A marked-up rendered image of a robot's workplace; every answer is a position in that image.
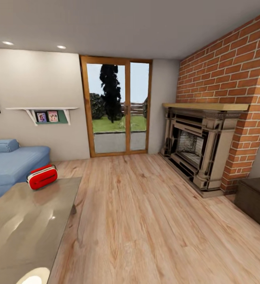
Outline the radio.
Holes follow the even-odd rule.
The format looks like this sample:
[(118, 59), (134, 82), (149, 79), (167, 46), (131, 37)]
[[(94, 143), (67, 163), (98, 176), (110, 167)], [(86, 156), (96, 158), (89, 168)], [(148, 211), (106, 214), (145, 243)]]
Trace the radio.
[(45, 185), (54, 182), (57, 177), (57, 168), (50, 164), (39, 169), (33, 170), (27, 176), (27, 183), (32, 190), (39, 189)]

